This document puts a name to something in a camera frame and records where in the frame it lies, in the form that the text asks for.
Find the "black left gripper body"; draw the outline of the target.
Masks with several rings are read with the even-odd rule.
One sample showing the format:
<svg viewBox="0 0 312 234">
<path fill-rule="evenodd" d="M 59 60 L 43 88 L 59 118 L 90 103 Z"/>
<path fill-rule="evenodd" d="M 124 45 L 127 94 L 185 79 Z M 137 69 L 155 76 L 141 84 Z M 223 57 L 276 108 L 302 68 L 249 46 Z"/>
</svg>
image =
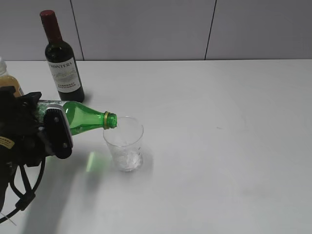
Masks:
<svg viewBox="0 0 312 234">
<path fill-rule="evenodd" d="M 4 204 L 8 187 L 19 197 L 15 212 L 23 211 L 35 198 L 40 184 L 31 186 L 25 166 L 44 168 L 47 156 L 45 144 L 39 137 L 43 126 L 35 115 L 41 92 L 15 97 L 13 86 L 0 89 L 0 204 Z"/>
</svg>

